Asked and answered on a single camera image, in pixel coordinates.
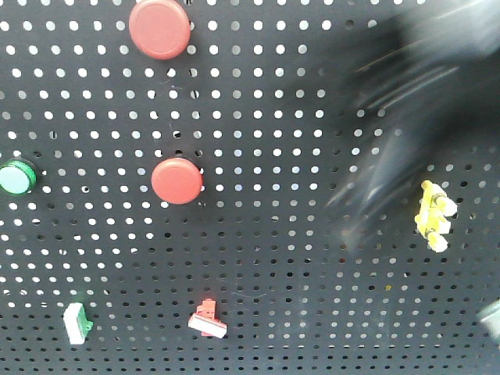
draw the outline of electrical component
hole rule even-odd
[[[0,166],[0,188],[11,195],[24,195],[36,183],[36,167],[25,159],[10,159]]]
[[[477,318],[490,332],[491,338],[500,344],[500,301],[495,301],[479,311]]]
[[[215,319],[215,315],[216,302],[212,299],[205,299],[196,308],[196,313],[191,316],[187,325],[195,330],[200,330],[202,336],[223,338],[227,332],[227,325]]]
[[[457,205],[439,185],[425,180],[421,186],[423,197],[420,212],[415,216],[416,229],[429,241],[430,248],[443,252],[448,242],[441,235],[450,233],[452,225],[445,216],[455,215]]]
[[[79,303],[70,303],[62,316],[71,345],[82,345],[94,324],[87,320],[85,308]]]

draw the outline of red terminal block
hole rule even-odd
[[[200,330],[202,336],[223,338],[227,332],[227,325],[221,323],[215,316],[216,302],[212,299],[205,299],[189,319],[188,326]]]

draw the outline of white connector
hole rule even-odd
[[[223,338],[227,332],[227,325],[217,322],[212,319],[204,318],[203,316],[193,314],[187,324],[190,328],[205,332],[216,338]]]

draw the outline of white plastic piece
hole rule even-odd
[[[206,332],[216,338],[223,338],[227,332],[227,325],[216,322],[215,320],[204,318],[203,316],[193,314],[187,324],[190,328]]]
[[[83,321],[82,316],[85,317],[84,306],[79,302],[70,303],[62,315],[71,345],[82,345],[87,337],[84,324],[90,322]]]

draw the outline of yellow component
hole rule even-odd
[[[429,241],[430,248],[443,252],[448,242],[441,234],[450,233],[452,225],[445,217],[455,215],[457,206],[438,184],[425,180],[421,186],[423,197],[420,212],[415,216],[416,229]]]

